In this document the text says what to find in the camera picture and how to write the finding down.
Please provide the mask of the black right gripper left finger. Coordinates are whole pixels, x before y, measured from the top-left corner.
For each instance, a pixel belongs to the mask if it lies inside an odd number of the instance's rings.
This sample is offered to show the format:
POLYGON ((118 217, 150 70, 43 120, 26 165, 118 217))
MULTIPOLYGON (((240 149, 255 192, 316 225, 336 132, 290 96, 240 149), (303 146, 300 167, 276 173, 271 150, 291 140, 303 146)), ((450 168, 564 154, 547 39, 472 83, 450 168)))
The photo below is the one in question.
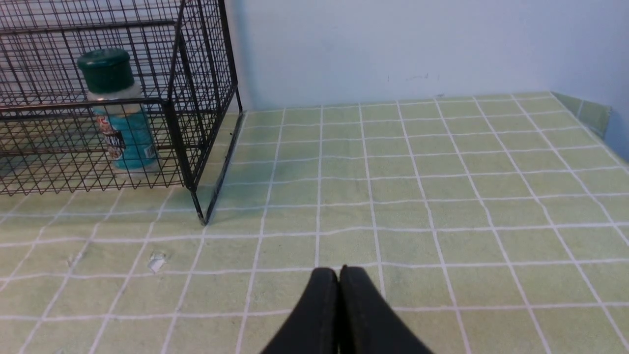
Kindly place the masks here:
POLYGON ((263 354, 336 354, 339 281, 328 267, 312 270, 296 306, 263 354))

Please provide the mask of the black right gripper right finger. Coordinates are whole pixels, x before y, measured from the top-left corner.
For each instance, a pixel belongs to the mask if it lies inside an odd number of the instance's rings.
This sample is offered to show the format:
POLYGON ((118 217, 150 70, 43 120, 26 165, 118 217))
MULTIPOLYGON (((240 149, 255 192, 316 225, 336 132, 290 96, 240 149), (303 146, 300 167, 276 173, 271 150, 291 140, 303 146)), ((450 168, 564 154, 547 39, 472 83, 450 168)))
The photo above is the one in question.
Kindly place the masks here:
POLYGON ((387 304, 362 267, 340 271, 342 354, 431 354, 387 304))

